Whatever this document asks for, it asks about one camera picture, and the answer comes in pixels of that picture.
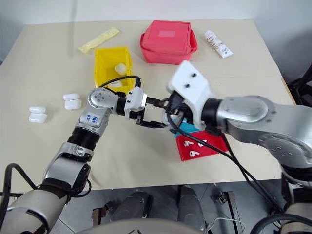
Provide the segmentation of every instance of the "pink fabric box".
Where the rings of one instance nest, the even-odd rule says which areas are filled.
[[[140,40],[142,53],[149,63],[180,64],[197,50],[191,24],[154,20]]]

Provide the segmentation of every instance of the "yellow bin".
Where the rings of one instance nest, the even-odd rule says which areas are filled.
[[[94,83],[96,87],[99,87],[101,84],[106,83],[112,79],[121,77],[115,71],[115,66],[119,63],[124,63],[127,67],[127,72],[124,76],[132,75],[132,61],[128,47],[112,47],[112,48],[99,48],[95,50],[96,59],[94,66]],[[121,87],[106,87],[124,93],[128,93],[135,86],[135,79],[122,79],[120,80]]]

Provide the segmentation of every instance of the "white table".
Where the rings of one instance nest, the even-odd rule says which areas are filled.
[[[281,74],[252,20],[190,20],[198,51],[191,63],[209,80],[217,98],[261,95],[280,104],[292,104]],[[36,184],[70,136],[82,110],[64,109],[62,95],[94,88],[94,52],[84,55],[78,47],[109,28],[122,33],[100,47],[128,46],[133,73],[142,77],[148,96],[166,98],[166,85],[177,66],[145,63],[140,35],[151,21],[56,23],[25,26],[0,66],[0,187],[4,169],[18,163]],[[234,52],[221,58],[206,44],[203,33],[215,32]],[[48,121],[28,121],[28,107],[44,105]],[[148,108],[149,120],[160,112]],[[278,162],[260,146],[229,142],[236,156],[257,179],[280,178]],[[109,125],[91,162],[93,189],[240,181],[239,169],[222,155],[181,162],[174,136],[167,129],[149,129],[121,116],[110,116]],[[29,188],[17,173],[12,191]]]

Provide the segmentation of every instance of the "red box with white numbers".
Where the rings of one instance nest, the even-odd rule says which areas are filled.
[[[220,136],[213,136],[206,131],[199,131],[190,133],[192,136],[195,136],[213,146],[216,148],[222,150],[222,151],[228,151],[228,148],[226,147],[226,144],[224,143],[222,137]],[[217,152],[204,146],[196,141],[193,141],[186,136],[178,135],[176,137],[176,143],[177,147],[179,149],[180,157],[182,161],[187,161],[199,157],[205,157],[210,155],[216,155]]]

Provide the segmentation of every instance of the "white wall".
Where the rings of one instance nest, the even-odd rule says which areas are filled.
[[[25,24],[247,18],[254,18],[282,75],[301,77],[312,63],[311,0],[0,0],[0,58]]]

